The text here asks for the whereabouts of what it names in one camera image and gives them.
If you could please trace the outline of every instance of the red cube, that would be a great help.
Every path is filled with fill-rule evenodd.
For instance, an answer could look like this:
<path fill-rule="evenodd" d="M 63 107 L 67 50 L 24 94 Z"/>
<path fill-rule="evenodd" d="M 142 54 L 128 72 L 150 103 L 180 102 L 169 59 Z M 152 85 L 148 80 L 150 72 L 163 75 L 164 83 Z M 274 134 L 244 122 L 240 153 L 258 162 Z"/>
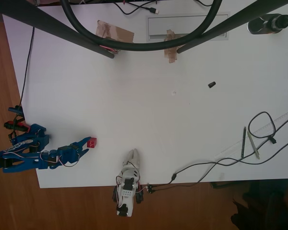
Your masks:
<path fill-rule="evenodd" d="M 86 146 L 87 146 L 88 148 L 95 148 L 96 143 L 97 143 L 97 138 L 91 138 L 91 139 L 89 139 L 89 141 L 86 143 Z"/>

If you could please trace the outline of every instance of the pen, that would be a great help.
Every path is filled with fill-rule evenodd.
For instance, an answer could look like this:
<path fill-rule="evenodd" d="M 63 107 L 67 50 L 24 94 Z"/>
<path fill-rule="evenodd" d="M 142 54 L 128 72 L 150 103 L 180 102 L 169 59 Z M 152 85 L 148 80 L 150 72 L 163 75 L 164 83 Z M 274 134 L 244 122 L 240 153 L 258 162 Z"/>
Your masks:
<path fill-rule="evenodd" d="M 249 139 L 250 139 L 250 142 L 251 142 L 251 145 L 252 145 L 252 147 L 253 147 L 253 150 L 254 150 L 254 152 L 255 152 L 256 157 L 257 157 L 258 159 L 260 159 L 260 157 L 259 157 L 259 152 L 258 152 L 258 150 L 257 150 L 257 148 L 256 148 L 256 146 L 255 146 L 255 144 L 254 144 L 254 141 L 253 141 L 252 136 L 251 136 L 251 134 L 250 134 L 249 131 L 248 131 L 248 136 L 249 136 Z"/>
<path fill-rule="evenodd" d="M 246 135 L 246 127 L 244 127 L 244 129 L 243 129 L 243 140 L 242 140 L 241 158 L 244 157 L 245 135 Z"/>

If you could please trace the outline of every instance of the brown tape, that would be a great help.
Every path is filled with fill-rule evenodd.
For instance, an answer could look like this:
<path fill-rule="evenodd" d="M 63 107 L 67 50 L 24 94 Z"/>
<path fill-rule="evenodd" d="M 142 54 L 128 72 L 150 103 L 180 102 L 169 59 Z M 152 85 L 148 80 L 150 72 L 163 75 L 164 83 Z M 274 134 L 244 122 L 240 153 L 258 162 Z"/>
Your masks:
<path fill-rule="evenodd" d="M 101 20 L 97 21 L 96 35 L 111 38 L 120 42 L 133 43 L 134 33 Z"/>
<path fill-rule="evenodd" d="M 172 30 L 167 30 L 167 37 L 164 41 L 173 40 L 182 37 L 181 35 L 176 35 Z M 173 47 L 164 50 L 164 57 L 168 58 L 169 63 L 174 63 L 177 60 L 177 49 L 182 46 Z"/>

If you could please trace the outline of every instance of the vent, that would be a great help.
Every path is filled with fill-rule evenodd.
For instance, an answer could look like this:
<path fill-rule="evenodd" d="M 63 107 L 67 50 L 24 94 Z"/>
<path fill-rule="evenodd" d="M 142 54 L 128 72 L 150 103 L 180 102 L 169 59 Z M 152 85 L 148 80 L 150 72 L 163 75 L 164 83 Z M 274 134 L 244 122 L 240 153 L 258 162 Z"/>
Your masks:
<path fill-rule="evenodd" d="M 205 19 L 206 14 L 171 14 L 146 17 L 147 42 L 161 42 L 167 37 L 167 30 L 184 36 L 195 30 Z M 208 30 L 229 17 L 229 13 L 218 13 Z M 228 40 L 228 32 L 211 40 Z"/>

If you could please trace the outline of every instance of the white robotic arm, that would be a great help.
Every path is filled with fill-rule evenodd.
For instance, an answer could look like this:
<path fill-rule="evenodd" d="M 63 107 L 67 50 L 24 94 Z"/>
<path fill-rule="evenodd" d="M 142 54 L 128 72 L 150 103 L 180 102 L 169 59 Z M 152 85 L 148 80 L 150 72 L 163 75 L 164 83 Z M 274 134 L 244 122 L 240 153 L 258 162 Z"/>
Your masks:
<path fill-rule="evenodd" d="M 123 168 L 116 177 L 114 200 L 117 201 L 117 215 L 131 217 L 133 197 L 137 194 L 137 203 L 143 200 L 140 195 L 140 157 L 137 149 L 131 150 L 123 162 Z"/>

